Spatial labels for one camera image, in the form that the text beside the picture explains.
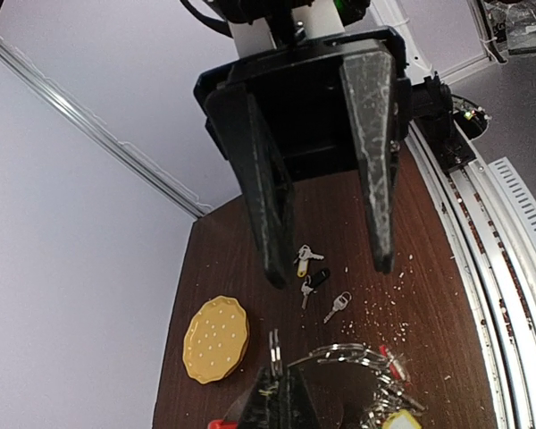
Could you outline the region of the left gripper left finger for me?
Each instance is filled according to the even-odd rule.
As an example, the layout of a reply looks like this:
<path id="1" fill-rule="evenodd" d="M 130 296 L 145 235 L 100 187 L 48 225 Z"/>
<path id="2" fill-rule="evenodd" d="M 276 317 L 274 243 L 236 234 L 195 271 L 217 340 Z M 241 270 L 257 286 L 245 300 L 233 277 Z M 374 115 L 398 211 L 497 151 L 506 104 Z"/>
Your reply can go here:
<path id="1" fill-rule="evenodd" d="M 283 393 L 288 375 L 262 367 L 252 384 L 232 403 L 225 422 L 237 428 L 282 428 Z"/>

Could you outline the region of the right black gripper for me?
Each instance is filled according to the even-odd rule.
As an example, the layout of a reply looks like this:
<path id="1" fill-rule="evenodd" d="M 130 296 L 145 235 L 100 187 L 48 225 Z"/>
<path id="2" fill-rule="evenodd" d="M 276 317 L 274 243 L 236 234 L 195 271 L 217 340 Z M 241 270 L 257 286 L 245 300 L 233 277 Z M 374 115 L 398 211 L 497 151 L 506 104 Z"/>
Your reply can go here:
<path id="1" fill-rule="evenodd" d="M 393 28 L 224 64 L 199 76 L 194 95 L 236 175 L 272 286 L 293 277 L 292 181 L 357 168 L 373 267 L 393 270 L 390 145 L 412 118 L 406 44 Z"/>

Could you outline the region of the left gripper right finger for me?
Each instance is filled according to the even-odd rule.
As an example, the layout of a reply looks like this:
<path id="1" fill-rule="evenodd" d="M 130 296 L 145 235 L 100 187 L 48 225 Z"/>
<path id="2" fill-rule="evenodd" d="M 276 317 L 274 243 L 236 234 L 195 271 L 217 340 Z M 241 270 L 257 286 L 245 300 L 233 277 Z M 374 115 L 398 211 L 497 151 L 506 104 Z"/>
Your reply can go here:
<path id="1" fill-rule="evenodd" d="M 324 428 L 325 398 L 322 381 L 313 370 L 288 366 L 285 382 L 285 427 Z"/>

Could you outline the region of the keyring bundle with coloured tags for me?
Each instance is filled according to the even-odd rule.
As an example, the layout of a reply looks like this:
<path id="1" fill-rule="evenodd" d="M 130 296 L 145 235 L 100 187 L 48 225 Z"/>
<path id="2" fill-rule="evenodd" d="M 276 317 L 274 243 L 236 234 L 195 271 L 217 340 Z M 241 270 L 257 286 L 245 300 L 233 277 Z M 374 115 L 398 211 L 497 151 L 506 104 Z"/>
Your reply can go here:
<path id="1" fill-rule="evenodd" d="M 333 343 L 285 364 L 278 332 L 269 334 L 273 373 L 288 366 L 313 370 L 326 393 L 324 428 L 417 428 L 425 408 L 406 394 L 408 374 L 389 349 L 371 349 L 364 343 Z M 285 388 L 282 428 L 285 427 Z M 209 423 L 211 428 L 237 428 L 225 416 Z"/>

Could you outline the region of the single silver key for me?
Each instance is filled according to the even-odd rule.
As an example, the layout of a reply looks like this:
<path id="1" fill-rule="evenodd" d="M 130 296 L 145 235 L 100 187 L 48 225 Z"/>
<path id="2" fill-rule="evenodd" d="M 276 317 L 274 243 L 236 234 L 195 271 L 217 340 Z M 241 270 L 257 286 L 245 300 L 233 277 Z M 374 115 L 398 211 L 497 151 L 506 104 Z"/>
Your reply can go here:
<path id="1" fill-rule="evenodd" d="M 350 303 L 352 299 L 352 295 L 348 291 L 344 291 L 341 294 L 339 294 L 332 303 L 332 307 L 330 312 L 324 317 L 323 323 L 327 324 L 336 313 L 343 311 L 348 304 Z"/>

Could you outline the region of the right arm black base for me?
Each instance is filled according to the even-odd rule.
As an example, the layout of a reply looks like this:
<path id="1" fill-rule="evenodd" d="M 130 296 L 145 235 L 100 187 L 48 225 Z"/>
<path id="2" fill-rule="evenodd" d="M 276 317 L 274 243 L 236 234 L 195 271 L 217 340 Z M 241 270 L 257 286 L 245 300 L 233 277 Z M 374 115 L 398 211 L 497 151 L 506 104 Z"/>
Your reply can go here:
<path id="1" fill-rule="evenodd" d="M 445 174 L 476 159 L 470 141 L 490 122 L 482 106 L 452 93 L 438 75 L 413 86 L 412 103 L 415 124 Z"/>

